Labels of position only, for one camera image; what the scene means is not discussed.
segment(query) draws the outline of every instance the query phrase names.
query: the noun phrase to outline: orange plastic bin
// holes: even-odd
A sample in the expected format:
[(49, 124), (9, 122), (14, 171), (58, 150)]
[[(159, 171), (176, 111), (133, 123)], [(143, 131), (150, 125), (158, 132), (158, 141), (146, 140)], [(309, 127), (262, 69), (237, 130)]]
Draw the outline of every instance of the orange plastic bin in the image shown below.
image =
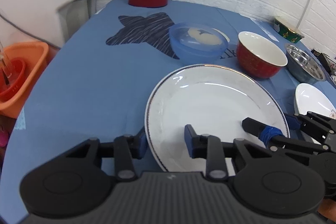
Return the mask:
[(18, 92), (8, 101), (0, 102), (0, 114), (17, 118), (33, 86), (47, 67), (48, 44), (44, 42), (20, 42), (4, 48), (9, 59), (21, 57), (26, 62), (26, 80)]

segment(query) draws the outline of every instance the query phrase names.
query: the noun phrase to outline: blue rubber band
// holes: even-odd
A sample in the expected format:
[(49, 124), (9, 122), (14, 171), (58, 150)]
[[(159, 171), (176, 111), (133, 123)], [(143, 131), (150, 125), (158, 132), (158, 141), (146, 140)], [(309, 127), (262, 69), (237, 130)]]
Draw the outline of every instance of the blue rubber band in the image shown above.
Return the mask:
[(265, 129), (260, 133), (259, 140), (261, 140), (264, 143), (264, 145), (267, 147), (270, 139), (277, 135), (283, 136), (279, 128), (266, 126)]

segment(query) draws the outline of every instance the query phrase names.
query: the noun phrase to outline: white dish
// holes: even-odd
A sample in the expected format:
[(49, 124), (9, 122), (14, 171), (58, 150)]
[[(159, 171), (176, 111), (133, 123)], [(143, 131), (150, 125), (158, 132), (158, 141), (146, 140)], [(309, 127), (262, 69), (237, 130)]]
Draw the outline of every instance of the white dish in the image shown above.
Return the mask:
[[(329, 99), (317, 88), (312, 85), (302, 83), (296, 87), (294, 98), (295, 113), (306, 115), (308, 111), (315, 112), (333, 119), (336, 119), (336, 111), (334, 105)], [(305, 133), (302, 133), (305, 140), (313, 140)]]
[[(144, 124), (149, 147), (163, 170), (205, 171), (204, 159), (189, 157), (184, 126), (191, 124), (198, 135), (215, 135), (224, 142), (244, 138), (264, 147), (242, 129), (246, 117), (290, 136), (283, 112), (261, 85), (236, 70), (201, 64), (178, 69), (157, 84)], [(229, 175), (234, 175), (231, 162), (227, 164)]]
[(287, 65), (285, 53), (267, 38), (253, 32), (240, 32), (238, 38), (245, 48), (265, 62), (278, 67)]

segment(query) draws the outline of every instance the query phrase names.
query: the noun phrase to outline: red bowl exterior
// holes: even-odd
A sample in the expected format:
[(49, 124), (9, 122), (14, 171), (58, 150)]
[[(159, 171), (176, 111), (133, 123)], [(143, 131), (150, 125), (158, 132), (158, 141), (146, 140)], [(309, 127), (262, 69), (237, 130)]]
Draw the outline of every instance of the red bowl exterior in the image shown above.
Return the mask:
[(259, 78), (270, 78), (282, 68), (267, 63), (250, 52), (240, 41), (237, 46), (237, 59), (239, 65), (253, 76)]

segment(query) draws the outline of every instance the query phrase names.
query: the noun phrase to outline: ribbed gray surface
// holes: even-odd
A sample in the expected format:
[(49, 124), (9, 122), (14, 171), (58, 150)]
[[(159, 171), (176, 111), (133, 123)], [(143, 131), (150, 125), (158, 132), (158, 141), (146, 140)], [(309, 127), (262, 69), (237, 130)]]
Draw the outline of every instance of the ribbed gray surface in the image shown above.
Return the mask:
[(200, 173), (144, 173), (118, 184), (99, 208), (72, 219), (27, 217), (22, 224), (322, 224), (316, 215), (297, 219), (260, 216), (238, 203), (224, 184)]

